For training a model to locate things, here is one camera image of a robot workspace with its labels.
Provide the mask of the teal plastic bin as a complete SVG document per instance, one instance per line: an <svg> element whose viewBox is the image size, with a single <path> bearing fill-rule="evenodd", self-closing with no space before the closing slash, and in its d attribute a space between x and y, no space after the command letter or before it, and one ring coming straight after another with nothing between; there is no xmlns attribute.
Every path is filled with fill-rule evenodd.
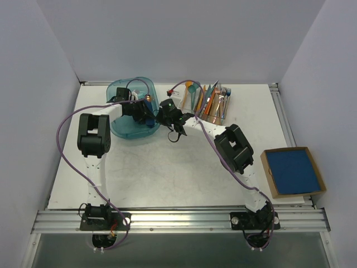
<svg viewBox="0 0 357 268"><path fill-rule="evenodd" d="M130 90L137 90L141 93L141 99L146 97L146 95L150 95L152 97L152 108L153 108L153 115L155 116L159 110L159 103L157 99L157 94L155 90L155 86L153 82L145 77L139 76L132 79L123 79L117 80L112 82L106 91L107 101L116 94L117 87L128 88ZM143 138L150 136L156 132L159 128L159 124L156 122L153 128L149 128L146 125L140 125L139 123L135 122L131 116L121 116L115 119L111 123L111 131L116 136L132 140L137 138Z"/></svg>

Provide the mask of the blue paper napkin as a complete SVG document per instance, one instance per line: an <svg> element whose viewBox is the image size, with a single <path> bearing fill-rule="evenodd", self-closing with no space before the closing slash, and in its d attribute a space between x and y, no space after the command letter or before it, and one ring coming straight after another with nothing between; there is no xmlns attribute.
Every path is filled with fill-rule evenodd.
<svg viewBox="0 0 357 268"><path fill-rule="evenodd" d="M144 100L144 103L146 105L146 108L147 108L147 114L146 114L146 117L145 117L145 124L147 127L149 128L153 128L155 126L155 119L154 119L154 115L153 115L153 108L152 108L152 103L147 101L147 100Z"/></svg>

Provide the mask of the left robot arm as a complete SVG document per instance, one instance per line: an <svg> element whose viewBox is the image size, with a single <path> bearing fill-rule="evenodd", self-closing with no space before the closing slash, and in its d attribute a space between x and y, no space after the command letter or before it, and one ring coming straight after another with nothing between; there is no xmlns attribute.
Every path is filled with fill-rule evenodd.
<svg viewBox="0 0 357 268"><path fill-rule="evenodd" d="M105 105L97 107L98 111L83 112L79 117L77 146L85 161L83 177L89 188L84 215L99 229L108 229L113 223L105 178L111 135L127 140L150 136L158 129L153 114L156 107L149 89L118 87Z"/></svg>

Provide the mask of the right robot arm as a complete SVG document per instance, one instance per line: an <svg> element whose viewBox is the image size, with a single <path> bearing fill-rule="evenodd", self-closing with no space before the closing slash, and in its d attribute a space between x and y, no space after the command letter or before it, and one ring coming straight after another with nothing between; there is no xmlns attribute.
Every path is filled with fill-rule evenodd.
<svg viewBox="0 0 357 268"><path fill-rule="evenodd" d="M188 137L205 137L223 167L240 185L244 204L250 212L247 221L253 228L273 224L275 213L269 198L259 189L255 175L254 150L238 125L220 126L203 121L191 113L182 113L172 99L160 103L157 122Z"/></svg>

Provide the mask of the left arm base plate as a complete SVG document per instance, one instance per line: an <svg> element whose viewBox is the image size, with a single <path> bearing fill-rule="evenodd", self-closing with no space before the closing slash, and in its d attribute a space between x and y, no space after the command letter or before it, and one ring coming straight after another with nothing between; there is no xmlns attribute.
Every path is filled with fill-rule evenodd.
<svg viewBox="0 0 357 268"><path fill-rule="evenodd" d="M79 229L81 231L125 231L127 225L122 216L113 212L110 222L104 218L88 218L83 215Z"/></svg>

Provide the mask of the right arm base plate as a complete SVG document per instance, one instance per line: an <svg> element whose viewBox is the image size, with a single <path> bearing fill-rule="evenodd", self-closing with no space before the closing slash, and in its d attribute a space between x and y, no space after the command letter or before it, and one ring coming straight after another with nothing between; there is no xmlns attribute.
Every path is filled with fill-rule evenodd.
<svg viewBox="0 0 357 268"><path fill-rule="evenodd" d="M269 229L274 230L281 229L278 215L274 218L274 224L272 224L271 212L231 212L230 221L232 230L244 230L246 231L266 231Z"/></svg>

